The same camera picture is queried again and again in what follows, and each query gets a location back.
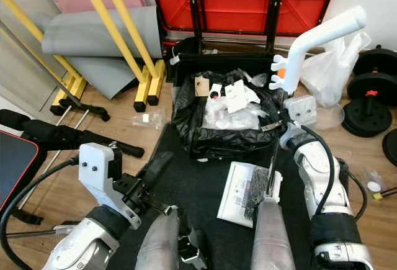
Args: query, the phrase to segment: white handle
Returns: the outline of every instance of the white handle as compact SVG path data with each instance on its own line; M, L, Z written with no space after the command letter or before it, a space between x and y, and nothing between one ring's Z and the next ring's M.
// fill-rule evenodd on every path
M273 75L272 81L274 83L270 83L269 88L283 88L287 93L292 94L298 87L303 61L308 50L360 30L365 27L366 22L367 13L365 10L361 6L355 6L301 34L292 43L287 59L280 55L274 56L275 63L272 64L272 70L277 71L285 68L286 72L284 79Z

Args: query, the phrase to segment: black cable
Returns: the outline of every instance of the black cable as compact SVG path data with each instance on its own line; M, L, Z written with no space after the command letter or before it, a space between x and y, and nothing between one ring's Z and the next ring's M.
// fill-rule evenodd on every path
M357 213L357 215L354 217L355 221L358 221L361 216L364 214L365 209L367 209L367 204L368 204L368 197L367 197L367 193L365 191L365 188L363 187L363 185L361 184L361 182L347 169L345 170L345 172L347 173L347 175L352 178L352 180L356 183L356 185L359 187L361 193L362 193L362 205L361 208L359 210L359 212Z
M11 201L11 203L8 205L7 209L4 211L1 220L0 220L0 242L1 246L4 250L4 252L7 254L7 256L10 258L11 261L14 262L15 265L20 267L23 270L32 270L28 265L26 265L23 260L21 260L15 252L11 249L10 244L8 243L7 239L7 223L9 220L9 217L11 216L12 211L18 204L20 200L28 194L28 192L35 187L37 184L45 180L47 177L50 177L52 174L56 173L57 171L65 168L66 166L71 166L71 165L76 165L78 164L79 160L78 157L71 158L68 161L64 161L63 163L60 163L58 166L55 166L54 168L48 170L44 174L42 174L40 177L38 177L35 181L32 181L29 183L23 190L21 190L18 195L15 196L15 198Z
M334 185L334 178L335 178L335 165L334 165L334 158L332 156L332 153L327 145L327 143L321 138L317 133L312 131L310 128L301 125L300 126L304 131L315 137L317 141L320 142L320 144L323 146L327 157L329 161L329 180L328 180L328 185L327 188L324 192L323 198L321 199L320 203L317 206L316 212L314 213L315 215L319 215L324 207L325 202L328 199L329 194L331 193L332 186Z

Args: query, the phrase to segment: wooden floor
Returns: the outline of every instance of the wooden floor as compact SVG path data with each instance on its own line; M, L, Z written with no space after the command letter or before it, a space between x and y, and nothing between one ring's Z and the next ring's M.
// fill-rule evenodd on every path
M302 93L304 93L304 89L300 88L298 94ZM112 118L109 122L103 122L100 118L88 115L79 128L81 130L89 129L101 135L143 147L145 155L141 159L126 155L123 157L123 171L130 174L136 174L147 162L160 135L160 131L152 128L132 127L130 119L135 115L134 98L135 90L133 89L116 100L108 101L93 87L87 87L83 95L83 101L87 104L104 106ZM170 84L165 83L163 85L159 107L166 109L167 119L169 120L172 110ZM151 112L156 109L157 107L148 107L147 111ZM392 128L396 128L396 111L393 114ZM82 113L72 112L63 123L74 126L81 116ZM333 154L346 160L350 170L359 178L365 168L375 169L382 176L387 187L397 186L397 168L384 157L381 148L381 141L385 133L374 138L359 138L347 133L342 127L338 127L334 130L320 132L320 134L328 142ZM74 154L75 151L64 151L56 163L64 161ZM47 162L52 155L53 153L48 155ZM350 202L354 210L357 211L361 205L361 195L353 184L350 186ZM11 218L7 231L45 230L60 224L64 220L81 220L95 205L95 200L78 181L77 168L70 167L39 185L25 206L29 212L44 217L45 223L38 228ZM359 228L364 244L369 247L375 268L378 270L396 269L397 196L391 196L379 202L369 199L368 209L359 221ZM60 239L61 237L57 236L42 236L11 240L10 243L15 252L31 268L41 269L48 258L49 252ZM17 269L7 259L2 250L0 250L0 269Z

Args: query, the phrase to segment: black weight plate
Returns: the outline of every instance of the black weight plate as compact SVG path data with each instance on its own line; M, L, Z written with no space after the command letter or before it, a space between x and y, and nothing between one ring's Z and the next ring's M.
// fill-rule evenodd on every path
M378 91L378 101L388 106L397 106L397 77L385 73L365 73L356 76L347 86L351 99L364 97L371 90Z
M397 76L397 53L385 48L374 48L360 54L353 68L354 74L371 73L373 70Z
M359 137L373 137L389 128L393 116L387 106L373 100L372 114L368 116L365 115L366 107L365 97L354 99L344 106L346 130Z
M397 129L392 130L384 137L382 147L387 159L397 166Z

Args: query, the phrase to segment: red panel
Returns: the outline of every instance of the red panel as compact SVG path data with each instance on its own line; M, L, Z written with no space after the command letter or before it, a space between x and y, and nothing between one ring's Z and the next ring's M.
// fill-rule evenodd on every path
M318 24L325 0L282 0L277 33L300 34Z
M269 0L204 0L209 30L264 32Z
M192 29L189 0L159 0L166 26Z

